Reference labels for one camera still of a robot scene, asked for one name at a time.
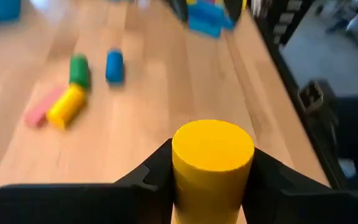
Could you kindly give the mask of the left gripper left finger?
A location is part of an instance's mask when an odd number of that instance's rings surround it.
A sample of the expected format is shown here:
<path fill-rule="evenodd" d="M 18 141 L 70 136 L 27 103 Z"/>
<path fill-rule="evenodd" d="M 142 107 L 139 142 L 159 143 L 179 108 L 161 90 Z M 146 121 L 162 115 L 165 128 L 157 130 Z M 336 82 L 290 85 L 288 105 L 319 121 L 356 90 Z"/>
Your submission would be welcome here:
<path fill-rule="evenodd" d="M 170 224 L 172 141 L 113 183 L 0 187 L 0 224 Z"/>

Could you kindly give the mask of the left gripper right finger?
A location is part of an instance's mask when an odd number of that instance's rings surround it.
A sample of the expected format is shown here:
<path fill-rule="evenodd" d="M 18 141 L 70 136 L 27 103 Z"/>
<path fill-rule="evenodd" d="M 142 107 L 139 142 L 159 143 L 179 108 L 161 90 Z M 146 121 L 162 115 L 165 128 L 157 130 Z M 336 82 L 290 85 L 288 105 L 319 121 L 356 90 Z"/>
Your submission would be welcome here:
<path fill-rule="evenodd" d="M 358 190 L 331 189 L 256 149 L 242 208 L 247 224 L 358 224 Z"/>

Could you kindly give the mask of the yellow cylinder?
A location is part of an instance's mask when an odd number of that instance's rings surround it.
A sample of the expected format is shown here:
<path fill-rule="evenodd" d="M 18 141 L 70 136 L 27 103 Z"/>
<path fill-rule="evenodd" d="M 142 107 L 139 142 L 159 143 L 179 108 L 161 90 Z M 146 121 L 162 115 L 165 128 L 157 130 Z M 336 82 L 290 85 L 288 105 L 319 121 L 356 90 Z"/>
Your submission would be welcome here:
<path fill-rule="evenodd" d="M 86 100 L 86 90 L 79 84 L 70 84 L 47 111 L 47 121 L 55 127 L 65 130 L 84 107 Z"/>
<path fill-rule="evenodd" d="M 236 224 L 254 157 L 241 127 L 201 119 L 172 138 L 176 224 Z"/>

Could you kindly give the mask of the pink block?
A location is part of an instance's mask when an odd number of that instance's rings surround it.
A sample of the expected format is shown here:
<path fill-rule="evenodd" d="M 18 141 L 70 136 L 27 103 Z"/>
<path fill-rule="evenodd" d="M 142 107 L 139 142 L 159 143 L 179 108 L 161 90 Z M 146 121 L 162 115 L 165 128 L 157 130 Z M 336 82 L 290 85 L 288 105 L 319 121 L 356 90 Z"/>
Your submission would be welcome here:
<path fill-rule="evenodd" d="M 46 123 L 47 111 L 61 97 L 65 88 L 56 86 L 44 95 L 33 107 L 24 115 L 24 122 L 31 128 L 41 128 Z"/>

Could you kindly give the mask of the green cylinder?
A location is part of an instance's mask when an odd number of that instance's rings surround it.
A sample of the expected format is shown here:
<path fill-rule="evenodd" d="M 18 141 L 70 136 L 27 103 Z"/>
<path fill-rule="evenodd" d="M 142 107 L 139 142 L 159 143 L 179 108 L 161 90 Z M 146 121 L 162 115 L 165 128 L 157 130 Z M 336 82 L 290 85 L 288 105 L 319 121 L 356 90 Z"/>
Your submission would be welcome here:
<path fill-rule="evenodd" d="M 70 59 L 69 84 L 76 84 L 90 90 L 90 69 L 88 59 L 84 54 L 73 54 Z"/>

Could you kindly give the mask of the blue cylinder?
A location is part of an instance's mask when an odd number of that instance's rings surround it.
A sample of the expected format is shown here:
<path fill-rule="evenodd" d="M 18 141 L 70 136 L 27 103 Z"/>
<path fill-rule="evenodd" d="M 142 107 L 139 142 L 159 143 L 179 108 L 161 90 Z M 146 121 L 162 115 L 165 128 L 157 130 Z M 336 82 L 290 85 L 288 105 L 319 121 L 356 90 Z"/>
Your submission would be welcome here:
<path fill-rule="evenodd" d="M 105 78 L 110 85 L 124 82 L 124 59 L 119 49 L 111 49 L 108 52 Z"/>

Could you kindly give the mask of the black drawer cabinet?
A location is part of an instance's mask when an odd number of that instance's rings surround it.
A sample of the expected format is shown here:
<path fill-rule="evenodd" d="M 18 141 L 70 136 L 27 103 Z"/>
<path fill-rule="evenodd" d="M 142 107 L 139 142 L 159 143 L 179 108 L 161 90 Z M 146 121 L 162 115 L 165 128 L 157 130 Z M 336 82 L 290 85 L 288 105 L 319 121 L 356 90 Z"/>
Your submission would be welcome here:
<path fill-rule="evenodd" d="M 272 0 L 266 20 L 274 42 L 286 45 L 302 20 L 303 0 Z"/>

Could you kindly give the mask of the blue block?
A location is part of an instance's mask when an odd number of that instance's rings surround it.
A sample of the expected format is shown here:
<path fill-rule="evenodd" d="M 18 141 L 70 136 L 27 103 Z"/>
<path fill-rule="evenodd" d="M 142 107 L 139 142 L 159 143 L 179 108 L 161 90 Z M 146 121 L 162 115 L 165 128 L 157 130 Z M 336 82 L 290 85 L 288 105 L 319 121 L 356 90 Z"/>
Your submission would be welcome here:
<path fill-rule="evenodd" d="M 216 6 L 205 0 L 196 0 L 188 5 L 188 12 L 192 16 L 206 16 L 213 18 L 221 18 L 225 16 L 222 7 Z"/>
<path fill-rule="evenodd" d="M 189 30 L 215 39 L 221 35 L 221 26 L 193 16 L 188 18 L 188 27 Z"/>

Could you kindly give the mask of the black table bracket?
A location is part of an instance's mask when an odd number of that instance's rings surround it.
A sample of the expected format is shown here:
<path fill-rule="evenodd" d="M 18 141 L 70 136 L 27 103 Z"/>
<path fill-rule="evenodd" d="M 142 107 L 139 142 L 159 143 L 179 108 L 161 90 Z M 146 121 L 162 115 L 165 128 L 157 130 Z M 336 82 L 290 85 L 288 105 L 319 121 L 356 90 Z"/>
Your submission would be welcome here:
<path fill-rule="evenodd" d="M 334 112 L 336 95 L 327 80 L 310 80 L 298 89 L 297 98 L 305 115 L 320 116 L 326 123 L 338 124 Z"/>

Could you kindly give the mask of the white frame post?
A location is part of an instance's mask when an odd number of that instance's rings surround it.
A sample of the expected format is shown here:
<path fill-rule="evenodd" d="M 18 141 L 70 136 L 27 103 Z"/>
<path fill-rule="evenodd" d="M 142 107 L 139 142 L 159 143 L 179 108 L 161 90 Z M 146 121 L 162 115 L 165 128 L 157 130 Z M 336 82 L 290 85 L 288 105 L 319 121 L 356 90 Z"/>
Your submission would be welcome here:
<path fill-rule="evenodd" d="M 259 17 L 263 0 L 251 0 L 250 10 L 254 17 Z"/>

